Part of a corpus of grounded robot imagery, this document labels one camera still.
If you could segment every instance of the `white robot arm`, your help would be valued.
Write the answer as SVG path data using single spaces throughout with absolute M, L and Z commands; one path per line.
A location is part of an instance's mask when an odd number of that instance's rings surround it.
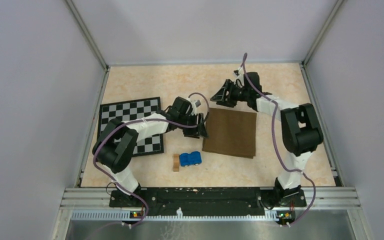
M 270 99 L 275 100 L 278 103 L 276 119 L 281 121 L 281 111 L 285 109 L 295 109 L 299 106 L 297 104 L 280 99 L 278 96 L 270 95 Z M 265 99 L 264 97 L 257 98 L 257 110 L 260 113 L 273 116 L 275 110 L 275 104 L 272 101 Z M 312 151 L 307 151 L 296 156 L 293 152 L 287 152 L 286 157 L 283 157 L 283 162 L 288 169 L 304 170 L 308 159 L 313 154 Z M 301 185 L 301 173 L 300 172 L 287 172 L 282 170 L 277 177 L 280 185 L 283 189 L 295 189 Z
M 217 105 L 230 108 L 235 107 L 238 101 L 247 102 L 247 105 L 253 110 L 269 116 L 274 114 L 274 101 L 277 103 L 275 118 L 281 121 L 283 144 L 288 150 L 286 157 L 282 158 L 285 169 L 274 183 L 277 199 L 282 201 L 281 199 L 300 191 L 301 172 L 313 151 L 323 142 L 322 130 L 313 105 L 310 103 L 298 105 L 280 99 L 269 92 L 262 92 L 258 73 L 248 72 L 249 81 L 263 95 L 268 96 L 267 99 L 257 93 L 251 84 L 244 80 L 244 76 L 239 74 L 239 71 L 240 69 L 234 71 L 235 82 L 227 79 L 210 100 L 216 102 Z
M 126 195 L 131 195 L 130 193 L 140 189 L 139 183 L 129 167 L 136 143 L 145 138 L 164 134 L 178 128 L 177 125 L 170 124 L 169 121 L 184 125 L 185 127 L 180 126 L 179 128 L 183 130 L 185 137 L 207 138 L 208 134 L 203 124 L 204 115 L 203 113 L 197 113 L 197 108 L 200 105 L 199 100 L 177 97 L 173 105 L 169 106 L 166 111 L 157 111 L 150 116 L 133 121 L 122 122 L 120 119 L 114 118 L 109 121 L 102 131 L 92 149 L 92 153 L 95 154 L 104 139 L 111 136 L 101 146 L 96 159 L 117 183 L 117 187 L 122 186 L 124 188 L 119 190 Z M 126 124 L 126 126 L 116 130 L 117 127 L 123 124 Z M 120 139 L 120 142 L 114 143 L 115 139 Z

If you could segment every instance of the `white enclosure panel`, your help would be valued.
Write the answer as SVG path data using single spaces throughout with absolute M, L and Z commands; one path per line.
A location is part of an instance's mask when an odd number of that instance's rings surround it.
M 75 0 L 109 65 L 301 61 L 336 0 Z
M 384 1 L 348 1 L 309 65 L 345 183 L 384 239 Z
M 0 0 L 0 240 L 51 238 L 103 75 L 62 0 Z

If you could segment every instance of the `small wooden block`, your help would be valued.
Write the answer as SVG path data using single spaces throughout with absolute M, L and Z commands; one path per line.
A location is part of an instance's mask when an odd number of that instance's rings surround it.
M 179 172 L 180 167 L 180 155 L 173 154 L 173 172 Z

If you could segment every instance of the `black and white checkered board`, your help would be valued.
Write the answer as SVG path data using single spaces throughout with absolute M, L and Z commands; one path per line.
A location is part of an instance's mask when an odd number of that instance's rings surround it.
M 102 104 L 99 108 L 98 138 L 108 122 L 114 118 L 131 121 L 148 117 L 161 109 L 159 97 Z M 157 134 L 139 141 L 134 147 L 133 157 L 164 153 L 163 135 Z

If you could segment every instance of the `brown cloth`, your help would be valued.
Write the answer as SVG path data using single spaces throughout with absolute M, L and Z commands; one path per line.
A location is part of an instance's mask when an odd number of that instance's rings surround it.
M 256 155 L 255 112 L 210 108 L 205 124 L 204 152 L 252 159 Z

